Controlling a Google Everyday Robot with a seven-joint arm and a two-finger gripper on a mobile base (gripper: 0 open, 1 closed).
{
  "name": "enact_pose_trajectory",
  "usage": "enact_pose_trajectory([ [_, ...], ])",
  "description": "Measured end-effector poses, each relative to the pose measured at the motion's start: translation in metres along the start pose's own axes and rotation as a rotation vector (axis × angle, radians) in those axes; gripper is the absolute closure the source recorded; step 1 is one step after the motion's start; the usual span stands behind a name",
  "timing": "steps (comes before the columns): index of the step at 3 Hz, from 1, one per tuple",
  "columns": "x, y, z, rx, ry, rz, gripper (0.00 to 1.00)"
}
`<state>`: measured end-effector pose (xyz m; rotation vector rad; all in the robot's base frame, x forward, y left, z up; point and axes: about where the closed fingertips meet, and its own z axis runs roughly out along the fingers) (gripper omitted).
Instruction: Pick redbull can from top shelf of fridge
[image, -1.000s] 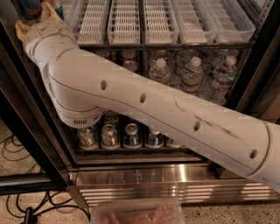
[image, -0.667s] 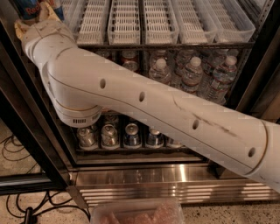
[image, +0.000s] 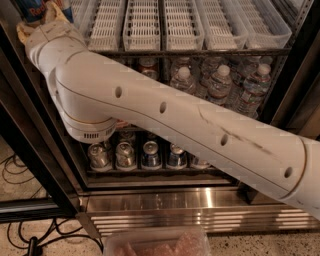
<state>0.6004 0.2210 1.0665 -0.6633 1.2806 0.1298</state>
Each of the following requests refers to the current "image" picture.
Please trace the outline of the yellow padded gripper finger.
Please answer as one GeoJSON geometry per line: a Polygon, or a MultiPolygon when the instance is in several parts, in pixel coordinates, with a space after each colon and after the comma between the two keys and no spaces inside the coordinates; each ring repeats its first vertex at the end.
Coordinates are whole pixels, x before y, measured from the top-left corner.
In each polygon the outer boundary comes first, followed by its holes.
{"type": "Polygon", "coordinates": [[[34,44],[37,41],[38,26],[29,25],[25,22],[19,22],[16,25],[16,32],[19,41],[23,44],[34,44]]]}
{"type": "Polygon", "coordinates": [[[43,23],[47,24],[53,21],[69,22],[67,17],[63,14],[61,8],[53,1],[48,0],[45,3],[46,11],[43,18],[43,23]]]}

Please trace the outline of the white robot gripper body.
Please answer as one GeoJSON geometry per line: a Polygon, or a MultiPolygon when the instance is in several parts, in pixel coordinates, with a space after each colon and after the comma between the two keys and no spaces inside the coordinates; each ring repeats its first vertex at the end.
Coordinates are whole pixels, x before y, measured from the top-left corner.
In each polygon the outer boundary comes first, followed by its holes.
{"type": "Polygon", "coordinates": [[[43,75],[49,75],[73,54],[87,51],[87,47],[72,24],[53,21],[35,29],[26,41],[25,51],[31,63],[43,75]]]}

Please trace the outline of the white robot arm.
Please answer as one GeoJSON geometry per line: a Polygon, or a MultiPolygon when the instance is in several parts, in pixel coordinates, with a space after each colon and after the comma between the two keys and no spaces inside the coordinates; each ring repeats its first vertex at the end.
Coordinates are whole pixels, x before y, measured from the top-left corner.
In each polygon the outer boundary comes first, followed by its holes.
{"type": "Polygon", "coordinates": [[[123,120],[208,161],[266,196],[320,219],[320,143],[178,91],[91,52],[53,2],[16,26],[68,134],[109,138],[123,120]]]}

